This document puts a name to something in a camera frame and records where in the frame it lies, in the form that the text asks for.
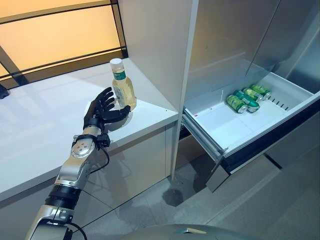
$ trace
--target green can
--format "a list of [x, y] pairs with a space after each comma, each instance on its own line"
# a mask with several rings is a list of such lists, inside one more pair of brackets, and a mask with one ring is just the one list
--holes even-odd
[[257, 93], [261, 94], [263, 96], [263, 100], [268, 99], [271, 96], [271, 91], [264, 86], [261, 86], [259, 84], [253, 84], [251, 86], [251, 89], [256, 91]]
[[244, 103], [248, 107], [247, 110], [251, 113], [254, 113], [260, 108], [259, 103], [257, 103], [252, 97], [245, 94], [243, 91], [240, 91], [240, 90], [234, 91], [233, 95], [237, 96], [239, 99], [244, 101]]
[[264, 98], [260, 93], [252, 90], [251, 88], [246, 87], [242, 91], [252, 97], [256, 102], [260, 102]]
[[232, 107], [238, 114], [243, 114], [247, 110], [247, 105], [244, 101], [239, 99], [235, 95], [230, 95], [226, 98], [226, 102]]

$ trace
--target yellow liquid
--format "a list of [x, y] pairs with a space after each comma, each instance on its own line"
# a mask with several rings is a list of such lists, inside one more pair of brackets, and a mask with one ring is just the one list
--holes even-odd
[[129, 77], [125, 77], [122, 80], [113, 79], [112, 86], [118, 99], [119, 106], [124, 108], [129, 105], [131, 111], [137, 106], [137, 98], [135, 96], [134, 87], [132, 85], [131, 79]]

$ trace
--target white bottle cap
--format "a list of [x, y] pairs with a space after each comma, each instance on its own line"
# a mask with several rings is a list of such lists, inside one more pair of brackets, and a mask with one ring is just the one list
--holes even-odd
[[124, 68], [124, 63], [122, 62], [122, 59], [114, 58], [114, 59], [111, 59], [110, 66], [112, 69], [122, 69]]

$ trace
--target robotic arm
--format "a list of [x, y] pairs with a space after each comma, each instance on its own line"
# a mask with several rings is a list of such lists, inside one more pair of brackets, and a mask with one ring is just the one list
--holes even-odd
[[111, 87], [108, 87], [91, 102], [84, 117], [83, 133], [74, 136], [70, 157], [62, 165], [54, 187], [36, 215], [25, 240], [71, 239], [72, 231], [66, 225], [75, 225], [72, 223], [74, 209], [90, 173], [98, 170], [92, 171], [92, 166], [96, 163], [100, 148], [109, 159], [103, 149], [110, 145], [105, 124], [121, 121], [130, 112], [128, 105], [120, 110], [111, 110], [115, 100], [113, 94]]

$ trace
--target white countertop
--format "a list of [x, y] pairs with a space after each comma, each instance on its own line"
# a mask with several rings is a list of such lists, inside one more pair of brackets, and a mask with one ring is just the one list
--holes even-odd
[[[120, 128], [109, 131], [109, 150], [178, 119], [130, 59], [124, 59], [124, 66], [137, 107]], [[0, 201], [57, 175], [73, 136], [82, 133], [86, 106], [112, 79], [107, 63], [14, 88], [0, 100]]]

